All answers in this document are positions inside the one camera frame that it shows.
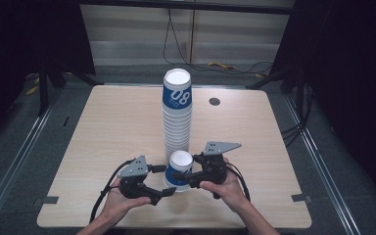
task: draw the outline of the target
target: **wooden table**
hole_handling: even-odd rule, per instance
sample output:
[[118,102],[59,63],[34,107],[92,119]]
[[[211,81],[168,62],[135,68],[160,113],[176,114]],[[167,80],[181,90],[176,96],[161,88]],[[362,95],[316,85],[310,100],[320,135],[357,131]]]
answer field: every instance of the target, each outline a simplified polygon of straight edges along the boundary
[[[218,98],[213,106],[210,98]],[[42,227],[83,227],[115,169],[145,155],[148,164],[165,163],[162,88],[96,86],[93,88],[37,222]],[[253,204],[277,228],[306,228],[311,219],[267,96],[262,91],[193,89],[190,153],[200,154],[207,141],[241,143],[224,154],[245,177]],[[200,170],[198,164],[193,171]],[[163,173],[145,183],[162,190]],[[130,228],[239,228],[239,216],[210,192],[190,189],[162,198],[154,207],[131,210],[117,225]]]

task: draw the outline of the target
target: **blue and white paper cup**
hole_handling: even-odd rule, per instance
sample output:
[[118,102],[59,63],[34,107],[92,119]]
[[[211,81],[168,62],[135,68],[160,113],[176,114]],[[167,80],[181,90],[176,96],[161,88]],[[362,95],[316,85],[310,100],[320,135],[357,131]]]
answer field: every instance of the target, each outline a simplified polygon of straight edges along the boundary
[[191,74],[183,69],[169,70],[164,76],[163,111],[171,117],[179,117],[191,109]]
[[176,151],[169,158],[169,164],[164,172],[164,185],[168,188],[176,187],[176,192],[184,192],[190,188],[185,181],[176,180],[172,175],[176,172],[191,173],[194,160],[185,151]]

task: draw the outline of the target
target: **hand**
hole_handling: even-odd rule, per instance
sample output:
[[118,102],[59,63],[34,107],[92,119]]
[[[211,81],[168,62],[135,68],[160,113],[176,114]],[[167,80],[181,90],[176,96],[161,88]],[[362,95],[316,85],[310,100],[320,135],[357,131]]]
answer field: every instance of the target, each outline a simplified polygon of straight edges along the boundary
[[112,189],[109,191],[108,199],[100,215],[87,225],[87,227],[79,231],[78,234],[103,234],[109,228],[118,224],[131,209],[151,203],[151,199],[148,197],[137,199],[124,197],[118,189],[119,185],[120,179],[116,179],[111,185]]
[[245,202],[246,196],[243,194],[243,190],[240,187],[237,176],[227,170],[227,178],[222,184],[214,184],[209,181],[202,181],[200,187],[210,192],[218,194],[224,203],[234,212],[239,211],[239,207]]

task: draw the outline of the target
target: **table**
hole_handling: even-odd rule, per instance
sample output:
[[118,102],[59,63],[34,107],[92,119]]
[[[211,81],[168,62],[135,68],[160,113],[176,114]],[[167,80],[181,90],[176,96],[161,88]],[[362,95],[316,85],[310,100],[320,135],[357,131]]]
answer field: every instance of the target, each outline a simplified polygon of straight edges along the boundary
[[[220,100],[218,106],[210,98]],[[115,169],[145,155],[150,165],[165,163],[162,88],[95,86],[89,96],[48,196],[42,227],[83,227]],[[200,154],[207,141],[241,143],[225,153],[245,177],[252,203],[277,228],[311,225],[305,202],[267,96],[262,91],[193,88],[190,153]],[[193,171],[200,170],[194,164]],[[162,190],[163,173],[150,173],[145,183]],[[126,228],[240,228],[238,215],[210,192],[190,189],[162,198],[156,206],[131,210],[117,225]]]

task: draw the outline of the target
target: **forearm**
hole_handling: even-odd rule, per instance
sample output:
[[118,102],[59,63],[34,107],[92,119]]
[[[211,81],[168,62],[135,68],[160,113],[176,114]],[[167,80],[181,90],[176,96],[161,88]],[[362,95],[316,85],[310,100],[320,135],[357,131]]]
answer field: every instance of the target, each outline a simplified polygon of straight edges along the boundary
[[241,204],[237,213],[253,235],[279,234],[249,201]]
[[115,226],[103,216],[96,217],[89,225],[77,233],[77,235],[101,235]]

